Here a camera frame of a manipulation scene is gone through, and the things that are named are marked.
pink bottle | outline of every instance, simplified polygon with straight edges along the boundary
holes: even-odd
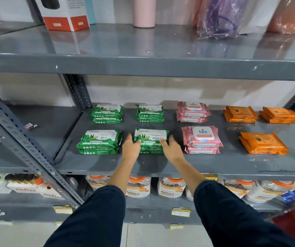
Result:
[[[154,28],[157,0],[133,0],[133,26]]]
[[[295,33],[295,0],[280,0],[266,31],[281,34]]]

person's left hand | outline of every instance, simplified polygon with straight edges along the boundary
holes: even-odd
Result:
[[[127,135],[126,141],[122,145],[122,162],[134,164],[141,150],[141,140],[133,143],[131,133]]]

stack of green wipes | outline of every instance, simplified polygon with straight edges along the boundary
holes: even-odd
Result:
[[[140,153],[164,154],[159,138],[167,139],[168,130],[139,129],[135,130],[134,141],[141,140]]]
[[[89,130],[77,144],[83,154],[117,154],[122,140],[119,130]]]
[[[136,119],[140,122],[164,122],[164,110],[161,105],[137,104]]]
[[[98,104],[91,113],[92,121],[96,123],[121,123],[123,106],[111,104]]]

red basket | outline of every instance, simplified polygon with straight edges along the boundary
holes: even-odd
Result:
[[[284,232],[295,238],[295,210],[273,218],[273,222]]]

finger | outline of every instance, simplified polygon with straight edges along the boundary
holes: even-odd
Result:
[[[163,139],[163,138],[159,138],[160,144],[162,145],[162,147],[168,147],[169,145],[167,145],[167,142]]]
[[[141,145],[141,140],[136,141],[134,144]]]
[[[126,137],[126,141],[127,141],[127,140],[130,140],[130,141],[133,142],[133,139],[132,139],[132,137],[131,137],[131,133],[128,133],[128,135],[127,135],[127,137]]]
[[[172,144],[177,144],[177,142],[175,141],[175,139],[174,139],[174,136],[173,135],[171,135],[170,137],[169,137],[169,145],[172,145]]]

